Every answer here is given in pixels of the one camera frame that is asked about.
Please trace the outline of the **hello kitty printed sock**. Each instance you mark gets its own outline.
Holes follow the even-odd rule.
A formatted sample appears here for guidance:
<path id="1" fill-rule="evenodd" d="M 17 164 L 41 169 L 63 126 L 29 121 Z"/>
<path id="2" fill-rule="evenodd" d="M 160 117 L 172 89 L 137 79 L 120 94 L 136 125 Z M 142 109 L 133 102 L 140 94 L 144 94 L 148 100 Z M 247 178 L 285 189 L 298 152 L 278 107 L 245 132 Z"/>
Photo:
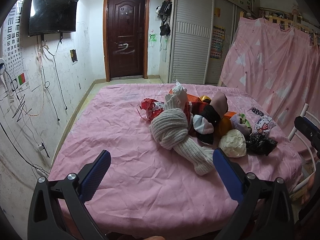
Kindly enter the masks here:
<path id="1" fill-rule="evenodd" d="M 271 129 L 276 126 L 276 123 L 270 116 L 262 116 L 253 126 L 253 134 L 262 134 L 269 136 Z"/>

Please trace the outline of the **black plastic bag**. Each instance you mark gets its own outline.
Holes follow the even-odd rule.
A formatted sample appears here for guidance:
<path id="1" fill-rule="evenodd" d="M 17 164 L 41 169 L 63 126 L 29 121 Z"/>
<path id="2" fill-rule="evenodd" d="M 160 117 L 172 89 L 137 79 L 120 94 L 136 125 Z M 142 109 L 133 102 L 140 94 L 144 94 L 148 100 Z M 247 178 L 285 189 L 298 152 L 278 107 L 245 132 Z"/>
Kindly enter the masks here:
<path id="1" fill-rule="evenodd" d="M 268 156 L 278 142 L 261 133 L 251 133 L 245 137 L 247 153 Z"/>

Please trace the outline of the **cream paper ball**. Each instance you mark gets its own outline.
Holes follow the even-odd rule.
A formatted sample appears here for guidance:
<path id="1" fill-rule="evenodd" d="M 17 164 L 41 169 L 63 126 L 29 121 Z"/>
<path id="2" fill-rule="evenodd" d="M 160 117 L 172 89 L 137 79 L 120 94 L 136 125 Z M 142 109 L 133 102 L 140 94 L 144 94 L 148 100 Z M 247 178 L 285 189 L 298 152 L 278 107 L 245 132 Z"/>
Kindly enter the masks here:
<path id="1" fill-rule="evenodd" d="M 221 137 L 219 148 L 229 158 L 241 158 L 247 153 L 245 137 L 237 129 L 232 129 Z"/>

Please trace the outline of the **pink and black sock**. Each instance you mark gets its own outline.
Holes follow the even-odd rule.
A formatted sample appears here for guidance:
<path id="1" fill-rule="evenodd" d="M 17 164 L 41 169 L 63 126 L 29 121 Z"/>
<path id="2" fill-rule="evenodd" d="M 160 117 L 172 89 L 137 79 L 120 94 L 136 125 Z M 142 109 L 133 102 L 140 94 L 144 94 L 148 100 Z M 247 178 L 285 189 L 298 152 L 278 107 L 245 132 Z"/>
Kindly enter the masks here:
<path id="1" fill-rule="evenodd" d="M 202 116 L 202 123 L 206 127 L 209 127 L 210 125 L 216 127 L 227 112 L 227 98 L 223 92 L 218 91 L 213 96 L 211 102 L 206 104 L 200 113 L 200 116 Z"/>

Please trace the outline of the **cream knitted sock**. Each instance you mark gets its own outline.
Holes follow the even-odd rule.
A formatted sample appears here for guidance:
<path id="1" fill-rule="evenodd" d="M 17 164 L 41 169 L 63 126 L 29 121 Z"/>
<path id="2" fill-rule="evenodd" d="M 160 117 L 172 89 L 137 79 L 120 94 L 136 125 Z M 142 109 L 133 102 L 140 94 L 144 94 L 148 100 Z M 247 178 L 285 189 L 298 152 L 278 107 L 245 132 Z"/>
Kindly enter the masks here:
<path id="1" fill-rule="evenodd" d="M 150 124 L 151 135 L 164 149 L 174 150 L 192 163 L 199 176 L 204 176 L 214 169 L 213 150 L 200 146 L 189 135 L 188 120 L 180 105 L 177 95 L 165 96 L 164 111 Z"/>

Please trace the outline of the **white paper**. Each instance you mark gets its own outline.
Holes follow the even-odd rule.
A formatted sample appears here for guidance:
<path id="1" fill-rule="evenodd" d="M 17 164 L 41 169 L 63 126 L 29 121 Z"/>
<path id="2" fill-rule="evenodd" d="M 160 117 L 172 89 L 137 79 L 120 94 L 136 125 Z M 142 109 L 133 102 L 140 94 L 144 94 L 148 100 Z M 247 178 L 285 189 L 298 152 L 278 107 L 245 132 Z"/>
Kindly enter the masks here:
<path id="1" fill-rule="evenodd" d="M 177 80 L 175 87 L 172 89 L 172 94 L 177 96 L 180 101 L 188 100 L 187 89 Z"/>

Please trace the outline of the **red snack wrapper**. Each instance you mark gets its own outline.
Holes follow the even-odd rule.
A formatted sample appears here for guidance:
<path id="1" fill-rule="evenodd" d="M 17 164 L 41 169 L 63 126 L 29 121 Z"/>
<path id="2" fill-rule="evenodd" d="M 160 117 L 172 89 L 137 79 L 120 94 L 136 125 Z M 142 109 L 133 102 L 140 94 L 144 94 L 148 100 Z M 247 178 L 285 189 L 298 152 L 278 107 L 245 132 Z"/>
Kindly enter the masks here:
<path id="1" fill-rule="evenodd" d="M 144 98 L 137 107 L 139 116 L 148 122 L 159 116 L 164 111 L 164 103 L 155 99 Z"/>

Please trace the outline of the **orange plastic cup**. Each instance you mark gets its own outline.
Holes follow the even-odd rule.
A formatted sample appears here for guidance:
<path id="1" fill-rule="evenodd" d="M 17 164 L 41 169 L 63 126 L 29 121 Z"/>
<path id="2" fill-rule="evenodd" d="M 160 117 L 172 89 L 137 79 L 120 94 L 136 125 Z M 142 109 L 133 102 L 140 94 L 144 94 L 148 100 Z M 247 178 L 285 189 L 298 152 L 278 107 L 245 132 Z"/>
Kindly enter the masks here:
<path id="1" fill-rule="evenodd" d="M 217 127 L 217 136 L 222 137 L 231 129 L 233 129 L 233 126 L 230 119 L 224 116 Z"/>

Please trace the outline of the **orange cardboard box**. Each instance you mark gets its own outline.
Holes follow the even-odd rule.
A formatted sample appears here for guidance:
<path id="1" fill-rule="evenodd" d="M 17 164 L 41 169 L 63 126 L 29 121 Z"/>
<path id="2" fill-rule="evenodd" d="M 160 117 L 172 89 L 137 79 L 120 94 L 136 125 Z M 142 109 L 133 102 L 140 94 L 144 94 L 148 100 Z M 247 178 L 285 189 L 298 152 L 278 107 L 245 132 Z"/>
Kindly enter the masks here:
<path id="1" fill-rule="evenodd" d="M 179 103 L 179 104 L 184 104 L 186 102 L 201 102 L 200 98 L 198 96 L 195 96 L 195 95 L 191 95 L 191 94 L 188 94 L 188 100 L 187 101 L 180 101 L 177 96 L 175 96 L 174 94 L 172 94 L 172 89 L 169 91 L 169 94 L 165 96 L 165 101 L 168 102 L 170 99 L 174 98 L 176 99 L 176 101 Z"/>

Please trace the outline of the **pink bed sheet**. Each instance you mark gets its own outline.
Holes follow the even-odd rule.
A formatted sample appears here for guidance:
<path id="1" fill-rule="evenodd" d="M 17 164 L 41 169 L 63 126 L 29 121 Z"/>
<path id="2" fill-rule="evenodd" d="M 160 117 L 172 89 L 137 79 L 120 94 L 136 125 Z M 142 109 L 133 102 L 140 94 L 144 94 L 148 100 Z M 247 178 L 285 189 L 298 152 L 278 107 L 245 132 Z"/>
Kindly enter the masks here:
<path id="1" fill-rule="evenodd" d="M 216 171 L 196 174 L 191 162 L 153 139 L 137 111 L 145 98 L 163 101 L 170 84 L 103 87 L 67 135 L 50 180 L 79 172 L 103 150 L 111 166 L 86 207 L 104 232 L 188 239 L 220 230 L 237 207 Z"/>

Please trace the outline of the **white louvered wardrobe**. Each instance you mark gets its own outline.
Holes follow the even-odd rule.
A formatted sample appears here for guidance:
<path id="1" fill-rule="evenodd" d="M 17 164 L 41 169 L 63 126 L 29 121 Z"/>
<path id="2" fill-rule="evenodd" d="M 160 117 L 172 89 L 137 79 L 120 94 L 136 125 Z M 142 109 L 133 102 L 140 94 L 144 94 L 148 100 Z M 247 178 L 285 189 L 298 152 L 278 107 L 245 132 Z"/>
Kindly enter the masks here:
<path id="1" fill-rule="evenodd" d="M 167 82 L 220 85 L 240 18 L 257 16 L 260 0 L 173 0 Z M 221 59 L 210 58 L 213 26 L 225 28 Z"/>

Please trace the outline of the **black hanging bags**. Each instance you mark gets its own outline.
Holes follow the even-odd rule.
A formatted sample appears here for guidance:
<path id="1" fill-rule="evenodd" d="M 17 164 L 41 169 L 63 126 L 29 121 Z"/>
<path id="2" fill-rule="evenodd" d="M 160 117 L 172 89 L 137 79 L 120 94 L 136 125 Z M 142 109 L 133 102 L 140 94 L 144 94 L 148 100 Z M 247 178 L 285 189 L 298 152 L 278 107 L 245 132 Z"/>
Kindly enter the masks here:
<path id="1" fill-rule="evenodd" d="M 170 29 L 170 17 L 172 12 L 172 0 L 164 0 L 160 6 L 156 9 L 157 15 L 161 20 L 160 36 L 169 36 Z"/>

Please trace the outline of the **eye chart poster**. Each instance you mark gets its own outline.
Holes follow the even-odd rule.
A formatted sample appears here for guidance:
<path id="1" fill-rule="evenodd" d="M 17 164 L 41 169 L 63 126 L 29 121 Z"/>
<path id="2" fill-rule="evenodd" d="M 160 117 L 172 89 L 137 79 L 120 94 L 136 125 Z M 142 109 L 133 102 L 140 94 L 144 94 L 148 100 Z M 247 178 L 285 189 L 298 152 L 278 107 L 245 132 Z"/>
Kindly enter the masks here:
<path id="1" fill-rule="evenodd" d="M 24 0 L 17 0 L 2 27 L 2 48 L 5 70 L 14 89 L 25 84 L 25 67 L 21 49 L 21 16 Z"/>

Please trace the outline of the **dark brown wooden door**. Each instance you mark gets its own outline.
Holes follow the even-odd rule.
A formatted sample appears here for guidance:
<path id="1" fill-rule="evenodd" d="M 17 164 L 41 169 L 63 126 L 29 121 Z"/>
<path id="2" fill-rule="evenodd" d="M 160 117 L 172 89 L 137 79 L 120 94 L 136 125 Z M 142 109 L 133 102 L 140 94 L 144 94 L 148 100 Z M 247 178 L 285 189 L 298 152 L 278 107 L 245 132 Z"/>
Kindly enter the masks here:
<path id="1" fill-rule="evenodd" d="M 147 78 L 150 0 L 104 0 L 106 80 Z"/>

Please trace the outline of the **wall-mounted black television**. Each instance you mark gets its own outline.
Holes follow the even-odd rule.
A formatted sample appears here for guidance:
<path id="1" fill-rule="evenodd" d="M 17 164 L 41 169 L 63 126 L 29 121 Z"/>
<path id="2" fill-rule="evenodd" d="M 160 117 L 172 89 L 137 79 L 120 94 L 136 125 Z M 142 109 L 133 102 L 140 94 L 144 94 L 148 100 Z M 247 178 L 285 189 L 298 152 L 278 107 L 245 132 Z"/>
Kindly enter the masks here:
<path id="1" fill-rule="evenodd" d="M 78 0 L 31 0 L 29 36 L 76 31 Z"/>

